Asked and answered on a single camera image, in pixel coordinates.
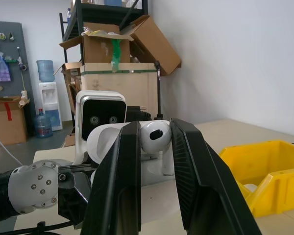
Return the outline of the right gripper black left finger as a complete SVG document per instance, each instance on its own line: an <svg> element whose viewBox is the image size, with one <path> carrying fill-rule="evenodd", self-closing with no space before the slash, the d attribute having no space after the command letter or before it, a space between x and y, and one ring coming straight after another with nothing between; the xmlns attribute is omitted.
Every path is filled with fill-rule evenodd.
<svg viewBox="0 0 294 235"><path fill-rule="evenodd" d="M85 213L83 235L137 235L141 230L141 126L121 128L99 164Z"/></svg>

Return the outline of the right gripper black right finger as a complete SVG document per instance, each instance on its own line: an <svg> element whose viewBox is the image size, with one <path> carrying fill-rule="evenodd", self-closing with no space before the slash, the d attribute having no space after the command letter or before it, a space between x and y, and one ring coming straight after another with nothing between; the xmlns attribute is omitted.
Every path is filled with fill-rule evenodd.
<svg viewBox="0 0 294 235"><path fill-rule="evenodd" d="M191 123L170 121L177 194L189 235L259 235L230 168Z"/></svg>

